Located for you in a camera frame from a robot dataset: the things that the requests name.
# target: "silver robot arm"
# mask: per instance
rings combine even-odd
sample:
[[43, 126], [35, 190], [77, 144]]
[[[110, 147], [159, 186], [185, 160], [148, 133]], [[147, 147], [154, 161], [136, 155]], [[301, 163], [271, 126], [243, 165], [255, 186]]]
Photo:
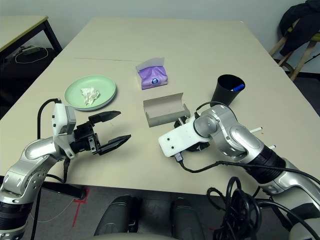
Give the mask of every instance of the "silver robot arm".
[[103, 155], [131, 137], [120, 136], [100, 145], [93, 127], [119, 114], [119, 111], [108, 111], [90, 116], [88, 122], [74, 130], [76, 117], [73, 108], [63, 103], [55, 104], [53, 136], [31, 142], [3, 178], [0, 187], [0, 240], [22, 238], [33, 202], [53, 165], [66, 158], [72, 160], [82, 151]]
[[[279, 168], [297, 169], [285, 158], [279, 157], [248, 129], [238, 123], [232, 110], [215, 105], [192, 117], [188, 123], [159, 137], [167, 157], [179, 153], [198, 142], [214, 141], [215, 146], [233, 162]], [[265, 168], [245, 168], [272, 199], [304, 219], [314, 230], [320, 231], [320, 189], [300, 174]], [[310, 239], [309, 232], [290, 215], [281, 216], [294, 226], [290, 240]]]

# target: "blue marker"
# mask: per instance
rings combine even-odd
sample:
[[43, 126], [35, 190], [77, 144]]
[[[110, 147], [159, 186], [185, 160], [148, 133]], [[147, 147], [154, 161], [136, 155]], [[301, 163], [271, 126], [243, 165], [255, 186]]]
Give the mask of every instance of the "blue marker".
[[244, 84], [240, 84], [239, 86], [236, 86], [235, 88], [231, 89], [232, 92], [237, 92], [237, 91], [240, 91], [242, 89], [245, 88], [245, 85]]

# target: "floor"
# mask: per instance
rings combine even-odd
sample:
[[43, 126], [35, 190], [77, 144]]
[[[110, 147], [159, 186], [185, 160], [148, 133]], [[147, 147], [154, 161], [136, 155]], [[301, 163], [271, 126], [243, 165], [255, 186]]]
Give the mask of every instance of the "floor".
[[[320, 116], [320, 81], [318, 79], [298, 77], [294, 84]], [[219, 228], [223, 217], [223, 212], [213, 208], [203, 195], [96, 186], [88, 186], [87, 188], [89, 192], [86, 203], [77, 203], [70, 196], [44, 189], [42, 191], [35, 239], [82, 240], [89, 238], [93, 236], [100, 218], [113, 199], [128, 194], [143, 198], [141, 209], [143, 216], [138, 230], [140, 233], [170, 236], [169, 208], [172, 200], [177, 197], [183, 197], [191, 202], [200, 218], [207, 240], [212, 239], [212, 230]], [[288, 232], [281, 227], [280, 221], [272, 210], [264, 209], [262, 213], [262, 227], [258, 233], [258, 239], [288, 239]], [[22, 238], [23, 240], [30, 239], [32, 216], [29, 216], [28, 221], [29, 224]]]

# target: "pen holder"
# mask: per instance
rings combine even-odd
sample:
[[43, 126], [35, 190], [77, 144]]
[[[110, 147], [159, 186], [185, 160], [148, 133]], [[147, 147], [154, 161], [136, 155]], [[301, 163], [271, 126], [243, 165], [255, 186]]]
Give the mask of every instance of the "pen holder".
[[221, 75], [216, 83], [215, 91], [211, 101], [220, 102], [227, 106], [235, 99], [235, 97], [245, 89], [245, 82], [234, 75]]

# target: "red tape on floor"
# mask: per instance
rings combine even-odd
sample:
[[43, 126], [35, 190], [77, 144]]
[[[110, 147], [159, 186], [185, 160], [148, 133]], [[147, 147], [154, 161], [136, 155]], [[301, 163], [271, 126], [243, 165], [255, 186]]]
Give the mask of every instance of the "red tape on floor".
[[80, 199], [74, 199], [73, 200], [73, 202], [78, 203], [78, 206], [76, 208], [75, 215], [74, 215], [74, 218], [73, 218], [73, 223], [72, 223], [72, 227], [73, 228], [76, 226], [76, 221], [77, 221], [80, 205], [81, 204], [85, 204], [87, 202], [87, 198], [89, 196], [90, 189], [86, 188], [85, 191], [86, 191], [86, 196], [85, 196], [85, 198], [83, 200], [80, 200]]

